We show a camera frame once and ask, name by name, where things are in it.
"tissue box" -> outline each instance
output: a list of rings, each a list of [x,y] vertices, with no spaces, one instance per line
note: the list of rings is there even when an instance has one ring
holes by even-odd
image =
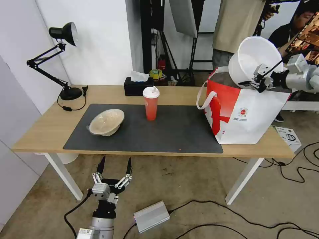
[[[146,82],[133,82],[127,77],[124,82],[124,91],[126,96],[142,96],[146,87],[154,86],[153,78],[149,78]]]
[[[275,127],[275,129],[293,152],[296,152],[301,147],[301,142],[293,129],[282,127]]]

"beige shirt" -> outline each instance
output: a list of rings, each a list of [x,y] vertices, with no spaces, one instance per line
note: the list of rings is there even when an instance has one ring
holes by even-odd
[[[235,53],[253,35],[264,5],[264,0],[221,0],[213,48]]]

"desk lamp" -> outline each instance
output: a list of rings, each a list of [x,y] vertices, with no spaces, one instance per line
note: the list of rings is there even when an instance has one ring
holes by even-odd
[[[76,42],[78,41],[78,38],[77,38],[77,30],[76,30],[75,24],[74,22],[69,22],[65,24],[63,28],[50,28],[49,34],[52,38],[54,38],[58,42],[58,44],[55,47],[51,48],[50,50],[47,50],[46,52],[42,53],[41,55],[31,60],[28,60],[27,65],[35,69],[37,72],[48,77],[49,79],[53,80],[55,83],[62,86],[63,90],[60,93],[60,97],[62,100],[75,100],[82,95],[82,91],[79,88],[70,87],[67,85],[66,81],[60,80],[39,68],[40,64],[46,62],[47,60],[50,60],[51,58],[65,51],[66,44],[62,42],[63,39],[66,40],[71,45],[76,46]],[[56,48],[59,48],[60,51],[55,52],[51,56],[43,57],[44,55],[55,50]]]

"red cup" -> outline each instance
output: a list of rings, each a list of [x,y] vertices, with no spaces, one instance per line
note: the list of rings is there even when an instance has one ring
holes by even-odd
[[[143,91],[143,96],[145,100],[146,118],[149,121],[156,119],[157,103],[158,103],[159,95],[160,95],[160,91],[155,86],[147,87]]]

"black desk mat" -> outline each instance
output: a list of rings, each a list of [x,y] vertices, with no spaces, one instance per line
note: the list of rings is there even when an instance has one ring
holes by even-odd
[[[87,126],[99,113],[120,109],[125,119],[110,137],[92,135]],[[66,142],[64,149],[223,153],[204,112],[196,106],[158,106],[155,121],[147,121],[144,105],[91,104]]]

